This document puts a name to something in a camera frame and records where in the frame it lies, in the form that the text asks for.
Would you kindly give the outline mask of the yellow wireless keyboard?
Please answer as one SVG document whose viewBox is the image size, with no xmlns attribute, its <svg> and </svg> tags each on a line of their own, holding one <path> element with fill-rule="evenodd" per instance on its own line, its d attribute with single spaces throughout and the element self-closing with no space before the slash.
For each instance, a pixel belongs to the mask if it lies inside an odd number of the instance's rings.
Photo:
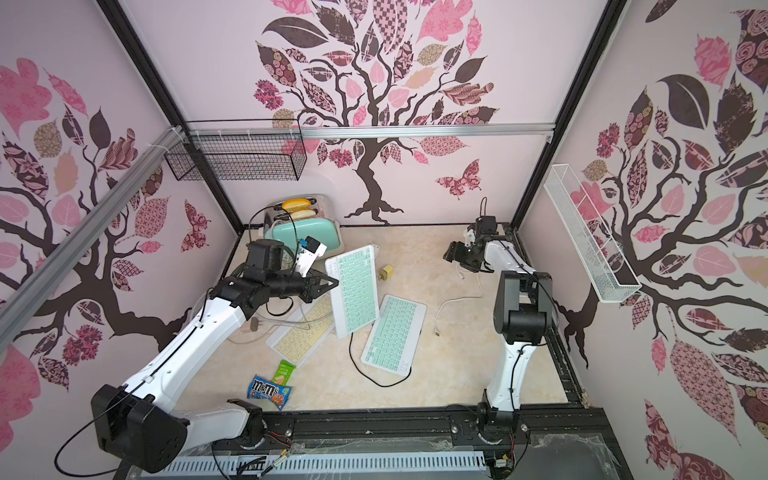
<svg viewBox="0 0 768 480">
<path fill-rule="evenodd" d="M 282 360 L 301 367 L 335 329 L 330 295 L 311 304 L 300 304 L 289 322 L 298 326 L 280 326 L 266 344 Z"/>
</svg>

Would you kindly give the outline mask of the yellow charger adapter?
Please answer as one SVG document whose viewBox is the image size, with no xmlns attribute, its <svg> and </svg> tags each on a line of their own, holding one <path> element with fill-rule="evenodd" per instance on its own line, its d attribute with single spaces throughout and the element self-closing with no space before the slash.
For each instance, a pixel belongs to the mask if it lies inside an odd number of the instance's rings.
<svg viewBox="0 0 768 480">
<path fill-rule="evenodd" d="M 382 281 L 387 281 L 392 278 L 394 274 L 394 268 L 391 265 L 385 265 L 384 267 L 379 269 L 379 278 Z"/>
</svg>

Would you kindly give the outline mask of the green wireless keyboard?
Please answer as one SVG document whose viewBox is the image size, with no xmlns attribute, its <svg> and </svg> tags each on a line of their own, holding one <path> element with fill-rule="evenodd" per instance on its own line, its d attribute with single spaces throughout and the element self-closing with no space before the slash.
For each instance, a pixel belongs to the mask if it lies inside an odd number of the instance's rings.
<svg viewBox="0 0 768 480">
<path fill-rule="evenodd" d="M 361 362 L 394 375 L 409 375 L 426 313 L 423 303 L 386 295 Z"/>
</svg>

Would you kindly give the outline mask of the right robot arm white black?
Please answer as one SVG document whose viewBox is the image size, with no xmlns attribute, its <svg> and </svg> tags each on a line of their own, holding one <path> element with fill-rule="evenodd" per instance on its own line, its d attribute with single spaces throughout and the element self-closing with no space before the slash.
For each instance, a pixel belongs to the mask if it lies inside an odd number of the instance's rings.
<svg viewBox="0 0 768 480">
<path fill-rule="evenodd" d="M 476 407 L 478 434 L 493 442 L 495 434 L 513 434 L 520 423 L 527 367 L 553 324 L 552 279 L 528 265 L 487 214 L 467 227 L 463 240 L 450 243 L 443 259 L 472 273 L 499 275 L 492 320 L 504 350 Z"/>
</svg>

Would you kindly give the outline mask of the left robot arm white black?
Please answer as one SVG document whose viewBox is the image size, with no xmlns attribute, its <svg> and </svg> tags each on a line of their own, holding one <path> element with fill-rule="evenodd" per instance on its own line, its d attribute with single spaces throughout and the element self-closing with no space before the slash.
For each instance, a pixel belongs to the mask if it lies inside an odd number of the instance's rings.
<svg viewBox="0 0 768 480">
<path fill-rule="evenodd" d="M 121 386 L 105 385 L 91 399 L 98 447 L 149 473 L 165 469 L 179 453 L 220 440 L 245 447 L 265 437 L 261 408 L 230 399 L 207 412 L 182 414 L 181 394 L 213 353 L 272 298 L 320 298 L 338 280 L 314 269 L 326 247 L 313 237 L 299 242 L 295 264 L 282 265 L 287 247 L 257 239 L 244 263 L 204 297 L 179 335 Z"/>
</svg>

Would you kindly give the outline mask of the mint green toaster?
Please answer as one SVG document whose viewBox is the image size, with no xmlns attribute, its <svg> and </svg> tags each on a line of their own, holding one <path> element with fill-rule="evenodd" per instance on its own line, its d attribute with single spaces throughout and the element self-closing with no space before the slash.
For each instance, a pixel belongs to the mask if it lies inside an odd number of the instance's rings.
<svg viewBox="0 0 768 480">
<path fill-rule="evenodd" d="M 281 204 L 294 198 L 310 199 L 313 205 L 310 209 L 293 213 L 284 211 Z M 325 195 L 299 195 L 274 202 L 264 212 L 263 225 L 265 238 L 279 240 L 292 250 L 296 248 L 298 241 L 307 236 L 312 236 L 327 246 L 323 258 L 345 250 L 333 203 Z"/>
</svg>

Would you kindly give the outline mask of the yellow bread slice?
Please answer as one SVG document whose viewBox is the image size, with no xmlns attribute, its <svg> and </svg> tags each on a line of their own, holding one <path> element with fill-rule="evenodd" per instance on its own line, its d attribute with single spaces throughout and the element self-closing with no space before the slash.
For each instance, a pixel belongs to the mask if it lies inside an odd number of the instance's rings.
<svg viewBox="0 0 768 480">
<path fill-rule="evenodd" d="M 310 209 L 313 205 L 313 202 L 310 199 L 307 198 L 294 198 L 284 201 L 281 204 L 281 208 L 284 211 L 287 211 L 289 213 L 293 213 L 296 211 L 306 210 Z"/>
</svg>

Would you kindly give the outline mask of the green snack packet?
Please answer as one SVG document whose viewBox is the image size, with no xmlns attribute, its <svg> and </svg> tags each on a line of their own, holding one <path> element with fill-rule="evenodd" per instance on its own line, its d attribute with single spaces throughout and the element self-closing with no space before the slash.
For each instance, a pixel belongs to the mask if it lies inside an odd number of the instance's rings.
<svg viewBox="0 0 768 480">
<path fill-rule="evenodd" d="M 296 366 L 289 361 L 281 360 L 273 375 L 272 382 L 280 386 L 287 386 L 295 369 Z"/>
</svg>

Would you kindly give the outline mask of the blue m&m's candy bag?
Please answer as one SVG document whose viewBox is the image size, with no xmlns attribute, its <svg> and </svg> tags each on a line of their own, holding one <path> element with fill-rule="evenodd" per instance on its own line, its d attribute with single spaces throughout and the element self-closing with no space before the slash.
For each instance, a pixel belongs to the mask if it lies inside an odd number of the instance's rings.
<svg viewBox="0 0 768 480">
<path fill-rule="evenodd" d="M 292 388 L 267 380 L 258 375 L 254 376 L 247 389 L 247 398 L 269 400 L 279 411 L 282 411 L 292 394 Z"/>
</svg>

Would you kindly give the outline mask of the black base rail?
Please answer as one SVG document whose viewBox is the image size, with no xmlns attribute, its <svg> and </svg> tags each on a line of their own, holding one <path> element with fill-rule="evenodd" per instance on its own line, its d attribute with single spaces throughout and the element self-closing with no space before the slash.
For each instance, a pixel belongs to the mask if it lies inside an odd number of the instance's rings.
<svg viewBox="0 0 768 480">
<path fill-rule="evenodd" d="M 525 405 L 515 413 L 452 404 L 444 407 L 246 413 L 243 430 L 228 430 L 222 419 L 188 420 L 187 447 L 220 445 L 266 449 L 353 440 L 437 439 L 454 446 L 500 449 L 546 435 L 614 436 L 603 410 Z"/>
</svg>

